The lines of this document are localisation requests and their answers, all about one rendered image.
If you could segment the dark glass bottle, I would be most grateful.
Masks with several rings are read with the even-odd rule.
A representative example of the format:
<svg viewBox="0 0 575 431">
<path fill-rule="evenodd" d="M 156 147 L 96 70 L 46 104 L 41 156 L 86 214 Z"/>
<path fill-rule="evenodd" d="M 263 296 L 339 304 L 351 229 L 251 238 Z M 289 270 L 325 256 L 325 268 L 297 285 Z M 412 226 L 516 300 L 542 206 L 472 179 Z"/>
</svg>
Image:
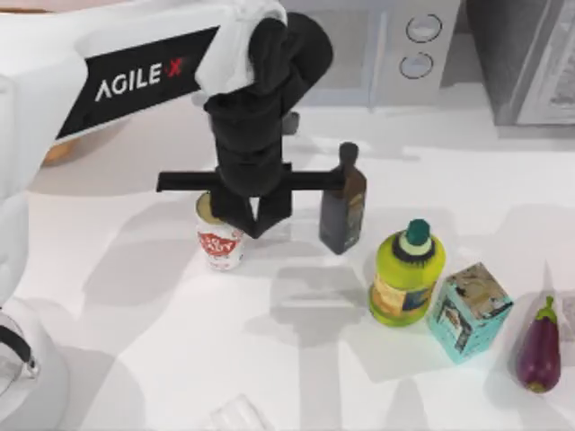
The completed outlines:
<svg viewBox="0 0 575 431">
<path fill-rule="evenodd" d="M 359 240 L 366 204 L 367 178 L 356 167 L 359 149 L 355 143 L 339 147 L 339 164 L 332 172 L 345 177 L 342 189 L 322 194 L 319 237 L 334 254 L 341 255 Z"/>
</svg>

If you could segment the green bottle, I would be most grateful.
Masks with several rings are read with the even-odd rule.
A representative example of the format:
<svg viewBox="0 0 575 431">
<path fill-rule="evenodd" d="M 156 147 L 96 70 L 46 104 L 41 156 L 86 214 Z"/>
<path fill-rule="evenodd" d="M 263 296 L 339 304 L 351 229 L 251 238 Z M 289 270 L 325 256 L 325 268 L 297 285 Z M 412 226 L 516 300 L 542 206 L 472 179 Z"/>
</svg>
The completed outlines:
<svg viewBox="0 0 575 431">
<path fill-rule="evenodd" d="M 389 235 L 376 252 L 376 269 L 368 304 L 374 318 L 389 327 L 405 327 L 427 312 L 446 264 L 441 240 L 429 223 L 412 219 Z"/>
</svg>

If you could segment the purple eggplant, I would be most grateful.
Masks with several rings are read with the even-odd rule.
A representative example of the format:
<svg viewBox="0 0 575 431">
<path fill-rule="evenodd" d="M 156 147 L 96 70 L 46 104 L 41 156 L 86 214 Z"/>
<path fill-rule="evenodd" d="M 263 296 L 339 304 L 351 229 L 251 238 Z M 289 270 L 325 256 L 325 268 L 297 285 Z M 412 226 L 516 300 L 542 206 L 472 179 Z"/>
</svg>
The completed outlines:
<svg viewBox="0 0 575 431">
<path fill-rule="evenodd" d="M 546 296 L 545 305 L 537 311 L 517 354 L 517 379 L 534 393 L 552 390 L 562 374 L 560 333 L 553 302 L 551 295 Z"/>
</svg>

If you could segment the red and white can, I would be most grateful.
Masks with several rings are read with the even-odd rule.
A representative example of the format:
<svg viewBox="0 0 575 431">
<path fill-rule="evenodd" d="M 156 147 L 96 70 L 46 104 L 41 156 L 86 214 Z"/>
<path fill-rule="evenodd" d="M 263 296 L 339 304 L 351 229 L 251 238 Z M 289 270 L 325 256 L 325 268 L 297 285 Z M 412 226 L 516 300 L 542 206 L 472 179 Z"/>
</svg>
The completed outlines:
<svg viewBox="0 0 575 431">
<path fill-rule="evenodd" d="M 209 192 L 196 201 L 197 237 L 208 264 L 217 270 L 236 268 L 243 259 L 244 232 L 214 217 Z"/>
</svg>

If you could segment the grey cabinet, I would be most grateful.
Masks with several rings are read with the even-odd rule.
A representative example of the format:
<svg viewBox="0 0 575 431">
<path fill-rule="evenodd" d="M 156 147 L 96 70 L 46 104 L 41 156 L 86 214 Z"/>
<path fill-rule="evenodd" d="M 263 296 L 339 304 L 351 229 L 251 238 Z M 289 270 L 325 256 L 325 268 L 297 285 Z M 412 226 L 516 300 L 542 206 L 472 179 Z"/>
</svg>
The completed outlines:
<svg viewBox="0 0 575 431">
<path fill-rule="evenodd" d="M 575 0 L 466 0 L 498 126 L 575 127 Z"/>
</svg>

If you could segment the brown wooden object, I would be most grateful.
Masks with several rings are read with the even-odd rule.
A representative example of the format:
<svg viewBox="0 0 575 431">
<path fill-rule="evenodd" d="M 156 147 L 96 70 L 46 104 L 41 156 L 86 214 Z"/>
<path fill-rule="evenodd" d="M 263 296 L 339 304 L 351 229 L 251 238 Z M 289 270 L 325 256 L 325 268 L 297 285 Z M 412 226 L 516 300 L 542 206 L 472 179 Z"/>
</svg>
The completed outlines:
<svg viewBox="0 0 575 431">
<path fill-rule="evenodd" d="M 74 138 L 53 145 L 46 153 L 42 166 L 55 166 L 65 163 L 74 154 L 81 141 L 81 138 Z"/>
</svg>

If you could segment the round microwave knob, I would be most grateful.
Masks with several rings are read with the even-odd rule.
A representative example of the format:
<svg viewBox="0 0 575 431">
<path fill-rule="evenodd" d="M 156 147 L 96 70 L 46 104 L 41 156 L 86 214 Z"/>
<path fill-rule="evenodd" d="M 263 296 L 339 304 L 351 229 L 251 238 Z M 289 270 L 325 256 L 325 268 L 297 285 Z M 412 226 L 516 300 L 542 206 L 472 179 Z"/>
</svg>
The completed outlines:
<svg viewBox="0 0 575 431">
<path fill-rule="evenodd" d="M 415 43 L 427 43 L 440 34 L 442 27 L 442 21 L 435 14 L 428 13 L 411 18 L 406 25 L 406 34 Z"/>
<path fill-rule="evenodd" d="M 399 64 L 401 75 L 410 80 L 418 80 L 429 75 L 433 68 L 433 57 L 424 52 L 418 52 L 412 56 L 406 56 Z"/>
</svg>

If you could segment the pale microwave oven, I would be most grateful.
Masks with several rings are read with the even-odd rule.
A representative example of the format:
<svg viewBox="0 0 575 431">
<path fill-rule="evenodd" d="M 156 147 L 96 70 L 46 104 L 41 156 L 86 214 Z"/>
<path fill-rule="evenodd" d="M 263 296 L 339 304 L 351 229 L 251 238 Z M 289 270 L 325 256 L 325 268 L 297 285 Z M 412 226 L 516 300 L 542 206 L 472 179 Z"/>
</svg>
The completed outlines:
<svg viewBox="0 0 575 431">
<path fill-rule="evenodd" d="M 378 86 L 378 107 L 431 104 L 438 95 L 461 0 L 280 0 L 287 11 L 308 15 L 333 45 L 329 71 L 301 101 L 304 106 L 367 107 L 382 12 L 387 12 L 385 57 Z M 415 43 L 406 34 L 413 17 L 428 13 L 442 21 L 432 41 Z M 418 52 L 431 55 L 434 68 L 418 80 L 403 77 L 399 64 Z"/>
</svg>

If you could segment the teal carton box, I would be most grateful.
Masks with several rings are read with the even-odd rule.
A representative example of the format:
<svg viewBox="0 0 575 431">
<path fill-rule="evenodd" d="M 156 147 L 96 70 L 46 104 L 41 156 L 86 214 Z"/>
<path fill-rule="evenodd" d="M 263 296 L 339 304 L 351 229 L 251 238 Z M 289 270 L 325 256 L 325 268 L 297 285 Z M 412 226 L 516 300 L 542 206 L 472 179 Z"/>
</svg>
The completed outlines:
<svg viewBox="0 0 575 431">
<path fill-rule="evenodd" d="M 477 262 L 445 278 L 427 324 L 456 364 L 491 346 L 514 302 L 487 267 Z"/>
</svg>

